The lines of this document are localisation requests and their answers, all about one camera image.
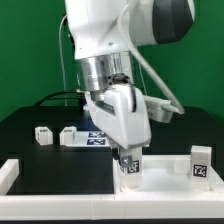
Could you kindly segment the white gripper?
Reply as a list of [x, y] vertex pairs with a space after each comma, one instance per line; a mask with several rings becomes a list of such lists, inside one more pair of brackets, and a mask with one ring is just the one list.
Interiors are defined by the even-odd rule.
[[90, 116], [96, 127], [123, 148], [119, 149], [119, 164], [130, 167], [133, 156], [130, 150], [143, 147], [151, 141], [151, 129], [142, 92], [136, 88], [137, 108], [133, 112], [133, 100], [128, 85], [116, 85], [104, 92], [105, 106], [91, 100], [89, 92], [85, 98]]

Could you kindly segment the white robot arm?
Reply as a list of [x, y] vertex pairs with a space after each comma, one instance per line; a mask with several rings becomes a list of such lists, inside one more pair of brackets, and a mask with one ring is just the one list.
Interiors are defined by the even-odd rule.
[[194, 1], [65, 0], [65, 7], [90, 116], [128, 167], [151, 141], [151, 119], [184, 112], [138, 48], [180, 41], [194, 23]]

